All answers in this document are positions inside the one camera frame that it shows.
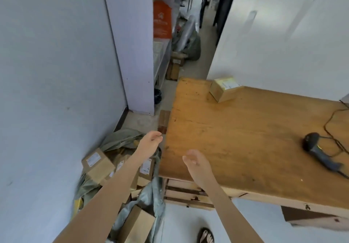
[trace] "brown box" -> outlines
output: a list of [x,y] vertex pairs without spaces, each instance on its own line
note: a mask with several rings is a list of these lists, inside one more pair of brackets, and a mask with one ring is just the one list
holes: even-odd
[[167,132],[167,125],[169,123],[170,113],[171,113],[171,111],[165,111],[165,110],[160,111],[159,123],[157,126],[157,130],[159,132],[161,132],[162,134],[166,134],[166,132]]
[[181,67],[184,65],[184,61],[187,57],[188,57],[188,55],[186,55],[184,53],[172,52],[171,53],[171,63],[178,64]]
[[141,186],[137,186],[137,189],[135,191],[131,192],[131,199],[136,199],[138,197],[138,195],[141,193],[143,187]]
[[153,177],[155,158],[148,158],[139,168],[137,185],[144,187]]
[[144,243],[153,226],[155,217],[134,206],[120,229],[119,243]]
[[98,184],[103,185],[104,179],[114,174],[115,166],[99,148],[83,158],[81,163],[86,175]]
[[173,64],[172,62],[169,63],[169,66],[166,71],[165,78],[167,80],[174,80],[177,81],[179,76],[179,65]]
[[240,86],[233,77],[215,79],[212,81],[210,93],[217,102],[224,102],[234,99],[241,88],[243,86]]

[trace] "baseboard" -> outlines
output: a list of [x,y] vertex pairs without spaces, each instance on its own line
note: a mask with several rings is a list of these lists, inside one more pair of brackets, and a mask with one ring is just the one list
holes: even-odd
[[127,116],[128,112],[129,112],[129,106],[126,105],[126,107],[125,107],[125,109],[124,109],[123,113],[121,114],[121,117],[120,117],[120,119],[118,121],[118,124],[115,127],[114,132],[121,129],[121,127],[123,126],[123,124],[125,122],[125,119],[126,119],[126,116]]

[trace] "hand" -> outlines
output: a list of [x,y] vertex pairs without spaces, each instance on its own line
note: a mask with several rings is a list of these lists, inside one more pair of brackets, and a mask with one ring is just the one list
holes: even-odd
[[141,141],[139,141],[137,150],[137,158],[140,159],[140,162],[143,163],[147,158],[150,158],[154,155],[158,145],[162,141],[162,135],[158,131],[150,131],[147,133]]
[[183,156],[183,161],[194,182],[204,191],[207,191],[212,184],[217,183],[210,163],[200,151],[196,149],[188,150],[187,155]]

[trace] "sandal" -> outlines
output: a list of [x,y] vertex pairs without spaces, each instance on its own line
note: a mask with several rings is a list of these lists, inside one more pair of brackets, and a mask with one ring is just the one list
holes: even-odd
[[215,243],[213,233],[206,227],[200,229],[197,243]]

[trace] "black cable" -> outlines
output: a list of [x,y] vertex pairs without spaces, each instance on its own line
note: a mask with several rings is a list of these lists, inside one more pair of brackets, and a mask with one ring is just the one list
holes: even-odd
[[340,149],[340,151],[339,151],[337,154],[333,155],[332,157],[335,157],[335,156],[339,155],[339,154],[342,153],[342,152],[345,152],[345,153],[347,153],[347,154],[349,155],[348,150],[343,146],[343,144],[342,144],[338,139],[334,138],[334,136],[326,129],[327,124],[332,120],[332,118],[333,118],[333,116],[334,116],[334,114],[335,114],[336,112],[347,111],[347,110],[349,110],[349,106],[348,106],[347,104],[345,104],[343,101],[340,101],[340,102],[341,102],[342,104],[344,104],[344,106],[346,107],[346,109],[338,109],[338,110],[335,110],[335,111],[332,113],[331,117],[330,117],[330,118],[328,119],[328,121],[324,124],[324,130],[325,130],[325,132],[326,132],[330,137],[322,136],[323,138],[332,139],[332,140],[336,143],[336,145],[338,146],[338,148]]
[[338,171],[338,173],[339,173],[340,175],[342,175],[343,177],[349,179],[349,176],[346,175],[345,173],[343,173],[342,171]]

